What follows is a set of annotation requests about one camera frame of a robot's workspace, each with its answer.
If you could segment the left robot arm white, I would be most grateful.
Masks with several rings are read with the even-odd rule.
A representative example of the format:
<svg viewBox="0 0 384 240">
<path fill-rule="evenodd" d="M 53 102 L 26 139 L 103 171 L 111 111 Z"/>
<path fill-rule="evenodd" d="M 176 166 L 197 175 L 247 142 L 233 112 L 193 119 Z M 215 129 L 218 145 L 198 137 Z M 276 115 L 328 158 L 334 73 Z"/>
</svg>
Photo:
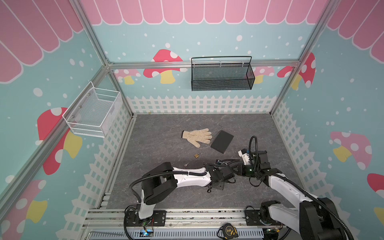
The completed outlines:
<svg viewBox="0 0 384 240">
<path fill-rule="evenodd" d="M 179 169 L 170 162 L 160 164 L 129 185 L 137 198 L 135 206 L 125 209 L 124 227 L 164 227 L 167 212 L 155 210 L 174 190 L 184 187 L 207 187 L 223 190 L 226 183 L 234 184 L 231 162 L 208 164 L 200 169 Z"/>
</svg>

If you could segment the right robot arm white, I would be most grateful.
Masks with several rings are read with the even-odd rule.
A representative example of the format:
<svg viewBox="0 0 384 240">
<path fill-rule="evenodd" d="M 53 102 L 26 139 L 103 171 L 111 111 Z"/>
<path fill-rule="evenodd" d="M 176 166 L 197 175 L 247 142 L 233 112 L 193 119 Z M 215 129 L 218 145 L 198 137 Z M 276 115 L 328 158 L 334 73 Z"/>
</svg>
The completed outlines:
<svg viewBox="0 0 384 240">
<path fill-rule="evenodd" d="M 280 170 L 271 168 L 267 152 L 258 149 L 258 139 L 252 136 L 247 150 L 241 157 L 248 157 L 242 164 L 240 175 L 255 178 L 260 184 L 275 190 L 288 200 L 294 209 L 281 203 L 267 203 L 267 217 L 280 222 L 300 234 L 303 240 L 352 240 L 349 227 L 339 217 L 334 202 L 310 194 L 287 178 Z"/>
</svg>

